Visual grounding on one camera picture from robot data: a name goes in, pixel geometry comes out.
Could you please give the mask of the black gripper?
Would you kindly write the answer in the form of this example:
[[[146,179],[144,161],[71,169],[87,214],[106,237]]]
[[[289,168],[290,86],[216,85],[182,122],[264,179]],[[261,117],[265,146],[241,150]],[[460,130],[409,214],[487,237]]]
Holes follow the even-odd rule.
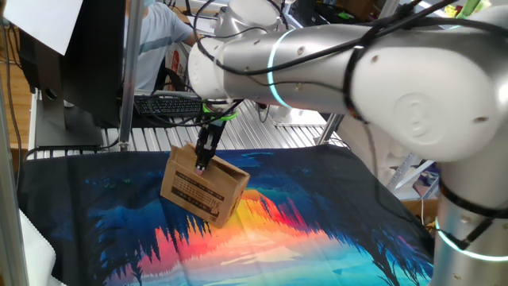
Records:
[[[211,166],[211,159],[215,156],[217,145],[221,140],[225,125],[226,122],[217,120],[201,128],[195,146],[197,161],[194,172],[199,176]]]

